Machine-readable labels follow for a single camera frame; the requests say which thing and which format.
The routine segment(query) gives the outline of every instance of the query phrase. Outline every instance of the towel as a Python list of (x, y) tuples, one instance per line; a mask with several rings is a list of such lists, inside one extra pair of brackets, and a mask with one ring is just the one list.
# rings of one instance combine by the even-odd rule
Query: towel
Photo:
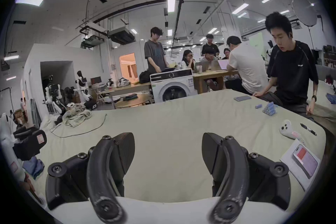
[(80, 125), (84, 120), (92, 117), (91, 111), (87, 110), (83, 104), (74, 104), (63, 115), (63, 124), (72, 128)]
[(24, 161), (22, 167), (34, 179), (36, 179), (37, 176), (44, 170), (43, 162), (40, 159), (37, 159), (36, 156), (32, 157), (30, 160)]
[(336, 95), (331, 95), (330, 93), (327, 93), (325, 96), (332, 104), (336, 104)]

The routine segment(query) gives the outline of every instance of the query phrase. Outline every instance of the bed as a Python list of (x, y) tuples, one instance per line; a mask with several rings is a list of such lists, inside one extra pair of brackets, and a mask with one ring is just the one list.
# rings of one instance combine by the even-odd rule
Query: bed
[[(108, 111), (93, 111), (92, 117), (76, 128), (60, 125), (54, 133), (58, 136), (84, 133), (59, 138), (45, 129), (47, 144), (37, 155), (45, 164), (43, 173), (36, 179), (37, 193), (45, 193), (47, 168), (53, 162), (62, 162), (80, 152), (87, 152), (103, 135), (111, 137), (122, 132), (132, 132), (135, 137), (135, 156), (124, 177), (125, 197), (154, 202), (192, 201), (212, 196), (212, 176), (201, 153), (204, 132), (223, 137), (233, 135), (249, 152), (257, 152), (279, 161), (293, 140), (279, 132), (285, 119), (292, 121), (293, 129), (302, 134), (306, 146), (322, 160), (326, 143), (325, 132), (314, 122), (281, 107), (268, 116), (257, 104), (267, 102), (252, 97), (237, 102), (241, 96), (233, 90), (209, 92), (167, 101)], [(317, 136), (300, 127), (304, 123)], [(292, 211), (304, 196), (304, 190), (290, 174)]]

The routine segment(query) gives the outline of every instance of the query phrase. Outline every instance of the black bag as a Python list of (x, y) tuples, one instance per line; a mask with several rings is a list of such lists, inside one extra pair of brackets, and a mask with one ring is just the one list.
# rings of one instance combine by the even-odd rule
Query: black bag
[(148, 70), (142, 72), (139, 76), (139, 83), (147, 83), (150, 82), (150, 77), (149, 77), (150, 73)]

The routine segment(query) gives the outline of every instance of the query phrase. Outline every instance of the doorway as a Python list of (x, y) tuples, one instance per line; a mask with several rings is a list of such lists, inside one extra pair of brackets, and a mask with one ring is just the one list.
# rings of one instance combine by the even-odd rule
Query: doorway
[(119, 62), (123, 78), (128, 79), (131, 83), (139, 81), (134, 53), (120, 56)]

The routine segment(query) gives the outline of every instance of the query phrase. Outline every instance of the computer screen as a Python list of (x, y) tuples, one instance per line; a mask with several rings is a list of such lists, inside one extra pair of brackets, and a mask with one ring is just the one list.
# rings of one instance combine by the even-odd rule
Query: computer screen
[(96, 83), (101, 83), (101, 82), (102, 82), (102, 79), (100, 78), (100, 76), (91, 79), (91, 85), (96, 84)]

